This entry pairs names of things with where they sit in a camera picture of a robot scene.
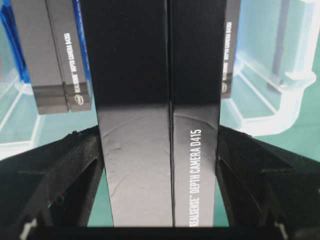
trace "clear plastic bin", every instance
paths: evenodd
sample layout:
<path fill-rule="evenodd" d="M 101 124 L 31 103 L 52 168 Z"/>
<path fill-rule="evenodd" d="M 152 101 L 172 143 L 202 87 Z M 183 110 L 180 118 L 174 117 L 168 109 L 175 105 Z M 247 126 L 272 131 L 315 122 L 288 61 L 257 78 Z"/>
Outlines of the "clear plastic bin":
<path fill-rule="evenodd" d="M 319 0 L 242 0 L 231 98 L 220 123 L 252 136 L 297 120 L 320 29 Z"/>

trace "black product box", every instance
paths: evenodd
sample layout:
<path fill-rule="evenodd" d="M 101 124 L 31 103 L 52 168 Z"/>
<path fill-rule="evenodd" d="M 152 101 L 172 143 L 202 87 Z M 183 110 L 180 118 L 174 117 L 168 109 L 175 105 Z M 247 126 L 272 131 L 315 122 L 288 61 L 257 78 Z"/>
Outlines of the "black product box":
<path fill-rule="evenodd" d="M 115 227 L 172 227 L 166 0 L 80 1 Z"/>
<path fill-rule="evenodd" d="M 175 226 L 213 227 L 226 1 L 169 9 Z"/>
<path fill-rule="evenodd" d="M 223 99 L 231 97 L 237 50 L 240 7 L 241 0 L 227 0 L 221 93 Z"/>
<path fill-rule="evenodd" d="M 75 3 L 77 0 L 11 0 L 39 114 L 91 109 Z"/>

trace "transparent plastic container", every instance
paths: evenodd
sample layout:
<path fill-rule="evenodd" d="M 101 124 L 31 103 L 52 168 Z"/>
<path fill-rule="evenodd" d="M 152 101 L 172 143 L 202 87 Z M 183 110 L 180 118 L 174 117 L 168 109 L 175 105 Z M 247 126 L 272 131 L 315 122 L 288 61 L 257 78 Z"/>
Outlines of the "transparent plastic container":
<path fill-rule="evenodd" d="M 319 0 L 242 0 L 231 98 L 220 123 L 252 136 L 281 133 L 297 120 L 320 29 Z"/>

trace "glossy black surface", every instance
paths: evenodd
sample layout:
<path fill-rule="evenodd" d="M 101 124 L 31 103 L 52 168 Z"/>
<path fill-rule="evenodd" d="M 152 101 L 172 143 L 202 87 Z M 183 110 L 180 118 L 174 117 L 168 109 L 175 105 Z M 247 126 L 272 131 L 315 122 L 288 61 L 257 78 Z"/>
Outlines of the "glossy black surface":
<path fill-rule="evenodd" d="M 226 1 L 170 3 L 175 225 L 212 227 Z M 196 152 L 199 171 L 191 172 Z"/>
<path fill-rule="evenodd" d="M 167 1 L 82 0 L 115 227 L 172 227 Z"/>

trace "intel logo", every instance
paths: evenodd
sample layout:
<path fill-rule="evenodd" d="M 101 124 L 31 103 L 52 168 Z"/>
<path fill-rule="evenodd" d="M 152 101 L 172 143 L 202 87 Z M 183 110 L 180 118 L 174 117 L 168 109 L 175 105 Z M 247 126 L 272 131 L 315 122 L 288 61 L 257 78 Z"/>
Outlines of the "intel logo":
<path fill-rule="evenodd" d="M 79 94 L 74 96 L 74 100 L 79 106 L 84 104 L 84 98 Z"/>

